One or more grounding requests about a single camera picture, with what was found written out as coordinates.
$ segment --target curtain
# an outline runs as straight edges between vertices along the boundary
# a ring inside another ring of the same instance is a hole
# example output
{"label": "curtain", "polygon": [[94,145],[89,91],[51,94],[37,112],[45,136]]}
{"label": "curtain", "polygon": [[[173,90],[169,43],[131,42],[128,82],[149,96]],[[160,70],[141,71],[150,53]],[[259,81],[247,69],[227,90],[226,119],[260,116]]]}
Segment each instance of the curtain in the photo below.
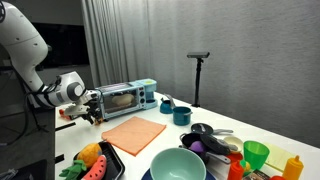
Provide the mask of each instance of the curtain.
{"label": "curtain", "polygon": [[151,77],[147,3],[82,0],[95,87]]}

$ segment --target teal bowl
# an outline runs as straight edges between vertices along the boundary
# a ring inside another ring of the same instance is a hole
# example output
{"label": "teal bowl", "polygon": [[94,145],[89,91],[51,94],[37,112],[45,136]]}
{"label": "teal bowl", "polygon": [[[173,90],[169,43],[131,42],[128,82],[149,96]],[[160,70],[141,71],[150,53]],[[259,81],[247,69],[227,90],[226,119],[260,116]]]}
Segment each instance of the teal bowl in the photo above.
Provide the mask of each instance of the teal bowl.
{"label": "teal bowl", "polygon": [[206,167],[190,150],[170,148],[153,158],[150,173],[153,180],[205,180]]}

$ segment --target dark blue cup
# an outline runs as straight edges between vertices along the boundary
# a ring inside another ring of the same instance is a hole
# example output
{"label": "dark blue cup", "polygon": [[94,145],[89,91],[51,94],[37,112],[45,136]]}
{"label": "dark blue cup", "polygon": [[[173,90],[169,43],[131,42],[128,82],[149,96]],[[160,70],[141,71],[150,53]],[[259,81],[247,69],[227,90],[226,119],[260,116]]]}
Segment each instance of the dark blue cup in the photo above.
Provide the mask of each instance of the dark blue cup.
{"label": "dark blue cup", "polygon": [[190,123],[190,116],[192,112],[187,107],[175,107],[173,109],[173,123],[178,126],[185,126]]}
{"label": "dark blue cup", "polygon": [[163,114],[172,114],[170,100],[162,101],[160,105],[160,112]]}

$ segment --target green cup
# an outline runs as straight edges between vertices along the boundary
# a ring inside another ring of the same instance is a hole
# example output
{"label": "green cup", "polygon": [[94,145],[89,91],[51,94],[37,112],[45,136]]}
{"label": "green cup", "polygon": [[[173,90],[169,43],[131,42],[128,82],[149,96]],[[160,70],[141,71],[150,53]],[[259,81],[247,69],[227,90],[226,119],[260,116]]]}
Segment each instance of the green cup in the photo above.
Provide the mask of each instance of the green cup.
{"label": "green cup", "polygon": [[251,169],[261,169],[266,162],[270,150],[267,146],[256,142],[246,141],[243,144],[244,159],[250,163]]}

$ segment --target green toy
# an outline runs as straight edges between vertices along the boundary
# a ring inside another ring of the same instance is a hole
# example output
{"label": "green toy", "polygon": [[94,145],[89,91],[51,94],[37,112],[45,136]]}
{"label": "green toy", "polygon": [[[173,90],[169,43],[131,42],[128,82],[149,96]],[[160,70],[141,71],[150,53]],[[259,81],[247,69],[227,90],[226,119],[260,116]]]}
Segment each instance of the green toy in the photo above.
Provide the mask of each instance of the green toy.
{"label": "green toy", "polygon": [[87,167],[83,160],[74,160],[73,165],[62,170],[60,177],[66,177],[66,180],[76,180],[82,171],[86,171]]}

